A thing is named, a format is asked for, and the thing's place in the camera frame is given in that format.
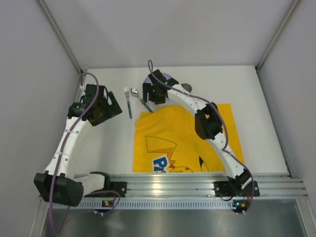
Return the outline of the spoon with teal handle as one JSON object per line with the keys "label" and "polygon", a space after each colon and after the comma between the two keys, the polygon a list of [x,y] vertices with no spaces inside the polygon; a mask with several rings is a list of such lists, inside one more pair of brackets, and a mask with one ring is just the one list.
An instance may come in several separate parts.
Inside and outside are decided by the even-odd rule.
{"label": "spoon with teal handle", "polygon": [[146,102],[140,97],[140,93],[136,88],[130,89],[131,95],[135,98],[139,99],[139,101],[142,103],[142,105],[150,112],[153,113],[153,110],[146,104]]}

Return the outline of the yellow cartoon print cloth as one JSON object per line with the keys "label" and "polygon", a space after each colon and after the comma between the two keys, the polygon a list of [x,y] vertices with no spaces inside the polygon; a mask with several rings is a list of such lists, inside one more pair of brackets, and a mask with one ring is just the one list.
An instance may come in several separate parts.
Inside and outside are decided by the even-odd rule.
{"label": "yellow cartoon print cloth", "polygon": [[136,121],[133,172],[219,172],[213,147],[198,137],[194,116],[180,105],[142,112]]}

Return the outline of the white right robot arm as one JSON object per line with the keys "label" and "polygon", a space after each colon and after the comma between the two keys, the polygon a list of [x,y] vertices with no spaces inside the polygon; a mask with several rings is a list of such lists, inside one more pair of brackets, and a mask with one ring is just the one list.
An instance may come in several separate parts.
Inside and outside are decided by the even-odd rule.
{"label": "white right robot arm", "polygon": [[148,78],[151,82],[143,83],[144,101],[163,104],[169,99],[189,111],[194,116],[196,134],[216,151],[235,190],[243,191],[249,187],[255,189],[251,172],[236,158],[229,146],[228,129],[217,105],[192,95],[174,78],[167,79],[159,69],[149,71]]}

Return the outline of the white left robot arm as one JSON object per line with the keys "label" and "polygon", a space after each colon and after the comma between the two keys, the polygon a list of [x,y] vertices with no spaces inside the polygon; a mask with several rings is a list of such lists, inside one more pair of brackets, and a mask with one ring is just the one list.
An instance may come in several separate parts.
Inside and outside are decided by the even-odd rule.
{"label": "white left robot arm", "polygon": [[75,166],[88,132],[122,113],[114,94],[105,86],[87,84],[84,92],[80,101],[69,107],[66,127],[51,162],[34,177],[34,184],[46,202],[76,207],[84,196],[97,197],[114,188],[105,172],[92,171],[75,178]]}

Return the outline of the black left arm base bracket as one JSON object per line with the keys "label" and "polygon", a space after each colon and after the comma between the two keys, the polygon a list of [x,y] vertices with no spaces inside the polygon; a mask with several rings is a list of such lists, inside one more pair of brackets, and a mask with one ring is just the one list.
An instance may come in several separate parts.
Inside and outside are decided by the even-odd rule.
{"label": "black left arm base bracket", "polygon": [[124,198],[127,192],[127,182],[111,181],[106,190],[116,191]]}

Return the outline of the black right arm base bracket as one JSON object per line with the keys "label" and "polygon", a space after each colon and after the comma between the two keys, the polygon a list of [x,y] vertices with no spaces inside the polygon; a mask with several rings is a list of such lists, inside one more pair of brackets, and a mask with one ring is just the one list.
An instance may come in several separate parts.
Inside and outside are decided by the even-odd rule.
{"label": "black right arm base bracket", "polygon": [[251,181],[243,190],[235,187],[229,181],[216,181],[213,183],[215,196],[219,198],[231,198],[231,197],[259,197],[259,187],[257,182],[254,182],[254,189],[253,189],[253,182]]}

